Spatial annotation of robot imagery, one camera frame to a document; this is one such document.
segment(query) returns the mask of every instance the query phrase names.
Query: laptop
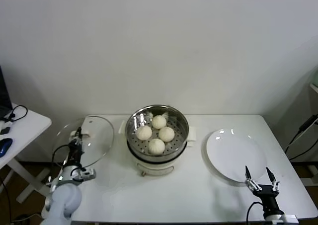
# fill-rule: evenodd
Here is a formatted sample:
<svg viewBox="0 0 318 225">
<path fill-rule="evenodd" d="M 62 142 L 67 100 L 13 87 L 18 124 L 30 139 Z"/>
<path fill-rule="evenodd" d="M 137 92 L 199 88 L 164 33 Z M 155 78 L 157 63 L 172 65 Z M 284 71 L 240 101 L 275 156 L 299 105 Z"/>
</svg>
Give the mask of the laptop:
<svg viewBox="0 0 318 225">
<path fill-rule="evenodd" d="M 12 110 L 12 104 L 6 89 L 1 66 L 0 66 L 0 118 L 4 117 Z"/>
</svg>

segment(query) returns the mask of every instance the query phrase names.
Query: white plate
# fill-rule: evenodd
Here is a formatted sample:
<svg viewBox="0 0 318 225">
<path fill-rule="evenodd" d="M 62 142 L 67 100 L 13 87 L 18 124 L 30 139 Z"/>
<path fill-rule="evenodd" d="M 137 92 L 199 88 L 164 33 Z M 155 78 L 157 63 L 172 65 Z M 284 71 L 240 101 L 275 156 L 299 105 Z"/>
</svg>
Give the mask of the white plate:
<svg viewBox="0 0 318 225">
<path fill-rule="evenodd" d="M 207 154 L 222 175 L 237 182 L 245 182 L 245 166 L 254 180 L 266 171 L 267 159 L 263 150 L 251 136 L 237 129 L 214 132 L 207 141 Z"/>
</svg>

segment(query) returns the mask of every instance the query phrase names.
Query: floor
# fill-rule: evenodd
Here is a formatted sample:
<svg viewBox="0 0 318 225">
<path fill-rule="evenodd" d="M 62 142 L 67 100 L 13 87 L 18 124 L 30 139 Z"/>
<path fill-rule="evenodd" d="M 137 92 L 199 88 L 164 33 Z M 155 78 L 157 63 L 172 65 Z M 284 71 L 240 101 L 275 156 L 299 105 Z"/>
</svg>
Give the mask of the floor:
<svg viewBox="0 0 318 225">
<path fill-rule="evenodd" d="M 26 165 L 25 168 L 30 171 L 33 175 L 37 175 L 43 169 L 42 166 Z M 310 177 L 310 172 L 303 166 L 295 166 L 295 170 L 301 178 Z M 0 170 L 0 177 L 3 179 L 9 172 L 9 168 L 6 166 Z M 33 192 L 27 200 L 20 204 L 15 198 L 22 192 L 22 190 L 27 186 L 27 183 L 19 177 L 17 174 L 14 174 L 11 180 L 9 181 L 7 188 L 9 191 L 10 201 L 11 201 L 11 212 L 12 220 L 17 216 L 22 214 L 33 214 L 40 213 L 44 205 L 44 197 L 39 193 Z M 318 206 L 318 187 L 309 187 L 307 188 L 308 193 L 313 199 L 316 206 Z M 8 220 L 8 203 L 5 191 L 0 194 L 0 225 L 5 225 L 9 222 Z M 33 216 L 30 219 L 29 225 L 38 225 L 41 223 L 41 219 L 37 216 Z M 316 225 L 318 224 L 318 218 L 311 220 L 300 221 L 301 225 Z"/>
</svg>

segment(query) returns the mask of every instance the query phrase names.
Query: white wall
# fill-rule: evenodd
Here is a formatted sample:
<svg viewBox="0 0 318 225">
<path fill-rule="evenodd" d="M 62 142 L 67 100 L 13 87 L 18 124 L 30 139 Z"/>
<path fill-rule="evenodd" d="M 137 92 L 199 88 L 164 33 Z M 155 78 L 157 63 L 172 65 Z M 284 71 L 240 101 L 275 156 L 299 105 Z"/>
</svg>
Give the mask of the white wall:
<svg viewBox="0 0 318 225">
<path fill-rule="evenodd" d="M 287 141 L 311 114 L 317 9 L 317 0 L 0 0 L 12 100 L 53 121 L 21 157 L 44 160 L 71 119 L 153 103 L 261 114 Z"/>
</svg>

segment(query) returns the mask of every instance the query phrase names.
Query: steamed bun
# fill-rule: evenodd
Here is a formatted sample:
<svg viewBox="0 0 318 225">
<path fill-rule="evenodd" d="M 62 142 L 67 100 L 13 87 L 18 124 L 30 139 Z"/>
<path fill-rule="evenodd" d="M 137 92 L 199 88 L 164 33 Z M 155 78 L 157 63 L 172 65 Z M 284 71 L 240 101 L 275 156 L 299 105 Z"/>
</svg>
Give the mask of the steamed bun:
<svg viewBox="0 0 318 225">
<path fill-rule="evenodd" d="M 174 138 L 174 130 L 170 127 L 163 127 L 159 131 L 159 138 L 164 142 L 171 142 Z"/>
<path fill-rule="evenodd" d="M 152 139 L 148 144 L 148 151 L 150 154 L 159 155 L 164 152 L 164 142 L 158 138 Z"/>
<path fill-rule="evenodd" d="M 163 116 L 158 115 L 153 118 L 152 125 L 156 129 L 161 129 L 167 125 L 167 120 Z"/>
<path fill-rule="evenodd" d="M 136 136 L 141 141 L 148 140 L 152 134 L 153 131 L 149 126 L 141 126 L 136 131 Z"/>
</svg>

